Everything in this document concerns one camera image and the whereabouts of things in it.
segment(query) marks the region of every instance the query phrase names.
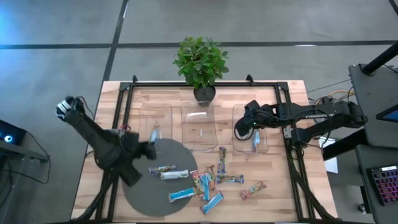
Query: concrete floor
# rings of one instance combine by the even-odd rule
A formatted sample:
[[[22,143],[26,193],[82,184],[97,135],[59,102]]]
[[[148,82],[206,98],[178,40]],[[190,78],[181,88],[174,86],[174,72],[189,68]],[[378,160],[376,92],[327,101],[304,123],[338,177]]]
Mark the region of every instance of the concrete floor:
[[[0,44],[109,44],[122,0],[0,2]],[[130,0],[120,43],[178,42],[186,35],[217,41],[396,40],[398,16],[387,0]],[[305,80],[307,90],[348,79],[348,66],[367,63],[388,45],[230,47],[226,80]],[[110,80],[178,80],[176,49],[118,49]],[[15,223],[69,219],[86,142],[54,115],[66,95],[96,108],[109,49],[0,50],[0,119],[27,129],[52,158],[50,182],[24,179]],[[394,59],[390,64],[398,65]],[[318,98],[345,82],[308,94]],[[353,130],[334,131],[342,138]],[[30,175],[45,178],[46,167]],[[339,217],[372,222],[356,211],[359,187],[331,182]]]

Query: potted plant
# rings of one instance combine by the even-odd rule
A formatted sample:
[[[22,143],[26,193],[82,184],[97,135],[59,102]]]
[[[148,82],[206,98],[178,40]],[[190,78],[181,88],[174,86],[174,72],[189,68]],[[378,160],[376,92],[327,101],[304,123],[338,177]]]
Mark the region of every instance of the potted plant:
[[[214,83],[217,78],[223,78],[223,73],[229,72],[225,67],[227,51],[221,51],[219,42],[206,37],[194,39],[186,37],[180,42],[180,48],[173,64],[180,69],[178,75],[184,75],[187,84],[193,85],[193,94],[197,101],[211,101],[216,95]]]

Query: colorful wrapper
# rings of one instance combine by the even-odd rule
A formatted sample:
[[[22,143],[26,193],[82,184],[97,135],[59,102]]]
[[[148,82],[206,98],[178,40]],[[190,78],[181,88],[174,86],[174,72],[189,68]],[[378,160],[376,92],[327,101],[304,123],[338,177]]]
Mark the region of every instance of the colorful wrapper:
[[[207,167],[207,173],[209,174],[208,181],[209,181],[209,189],[214,190],[216,189],[216,175],[214,175],[213,171],[214,165]]]
[[[229,182],[229,183],[244,183],[243,175],[239,176],[231,176],[231,175],[218,175],[217,176],[217,184],[222,182]]]
[[[176,167],[177,166],[175,166],[175,165],[162,166],[162,167],[148,167],[148,170],[149,170],[150,175],[154,175],[154,174],[159,174],[162,172],[168,172],[168,171],[175,170]]]
[[[169,202],[172,203],[177,199],[192,197],[195,195],[195,190],[192,188],[187,190],[181,190],[179,192],[169,194]]]
[[[202,197],[204,196],[204,191],[203,188],[201,187],[201,183],[200,183],[200,178],[199,178],[199,174],[198,174],[198,170],[194,170],[190,172],[192,175],[192,179],[193,182],[195,183],[195,188],[196,188],[196,196],[197,197]]]
[[[210,210],[212,208],[214,208],[218,202],[222,201],[222,199],[224,198],[224,195],[221,192],[218,192],[210,201],[209,203],[207,203],[207,205],[201,206],[200,210],[201,212],[203,212],[203,214],[207,214],[208,212],[210,212]]]
[[[183,171],[171,171],[160,173],[160,178],[162,180],[177,179],[177,178],[187,178],[189,177],[188,170]]]
[[[218,161],[218,170],[217,174],[225,174],[225,156],[226,149],[225,147],[220,147],[220,160]]]
[[[200,174],[200,182],[201,182],[201,187],[203,188],[204,191],[204,196],[202,196],[202,200],[209,201],[210,200],[210,192],[209,192],[209,181],[208,181],[208,173]]]
[[[241,192],[241,197],[243,198],[243,200],[248,199],[248,197],[250,197],[252,194],[266,188],[267,186],[265,185],[265,183],[263,181],[260,181],[258,183],[256,183],[255,185],[253,185],[249,190],[245,190]]]

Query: clear plastic bin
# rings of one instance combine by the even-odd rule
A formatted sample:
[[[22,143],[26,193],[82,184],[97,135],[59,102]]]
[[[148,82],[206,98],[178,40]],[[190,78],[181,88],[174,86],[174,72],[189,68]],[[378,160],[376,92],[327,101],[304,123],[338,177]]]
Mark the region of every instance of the clear plastic bin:
[[[172,107],[167,104],[144,104],[139,109],[141,141],[172,139]]]
[[[209,101],[181,105],[182,143],[193,152],[211,152],[217,145],[213,104]]]
[[[252,129],[248,135],[251,137],[248,140],[241,141],[236,138],[235,132],[235,124],[244,116],[244,104],[235,105],[233,108],[233,120],[232,120],[232,145],[235,151],[246,153],[246,154],[265,154],[268,152],[268,144],[267,144],[267,132],[266,128],[264,129]],[[254,147],[254,138],[259,137],[259,142],[257,142],[257,147]]]

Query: wooden tabletop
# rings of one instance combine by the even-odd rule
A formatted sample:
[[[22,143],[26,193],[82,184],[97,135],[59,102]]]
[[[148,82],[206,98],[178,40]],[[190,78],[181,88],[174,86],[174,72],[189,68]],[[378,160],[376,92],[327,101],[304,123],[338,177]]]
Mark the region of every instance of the wooden tabletop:
[[[287,81],[290,97],[293,103],[308,105],[304,82],[301,80]],[[104,82],[99,98],[95,121],[104,129],[110,129],[113,122],[116,100],[120,82]],[[122,123],[124,107],[127,99],[125,92],[119,124]],[[273,87],[217,87],[213,100],[216,137],[218,146],[227,149],[226,171],[230,175],[244,175],[244,184],[222,183],[216,186],[224,195],[222,200],[209,214],[204,215],[199,207],[206,204],[199,198],[192,198],[186,207],[165,217],[148,217],[135,211],[124,198],[121,184],[114,210],[114,222],[292,222],[297,221],[292,189],[287,167],[287,159],[282,138],[281,128],[266,128],[268,152],[266,154],[243,154],[236,152],[232,145],[232,117],[233,107],[245,105],[251,100],[257,100],[260,105],[275,104]],[[140,131],[139,108],[144,105],[168,104],[172,110],[172,138],[182,142],[182,122],[180,106],[186,102],[195,102],[192,88],[188,87],[144,87],[134,88],[132,106],[129,115],[129,125],[133,131]],[[313,121],[303,120],[298,127],[306,128],[313,125]],[[200,172],[207,166],[217,165],[218,146],[213,152],[193,155]],[[337,217],[335,203],[319,148],[305,149],[305,167],[311,191],[330,214]],[[103,171],[99,169],[93,156],[85,159],[81,173],[72,218],[83,213],[94,199],[101,185]],[[263,180],[267,188],[242,200],[240,191],[249,189],[253,184]],[[300,190],[300,198],[305,217],[307,216],[305,200]],[[108,198],[104,206],[104,217],[108,210]]]

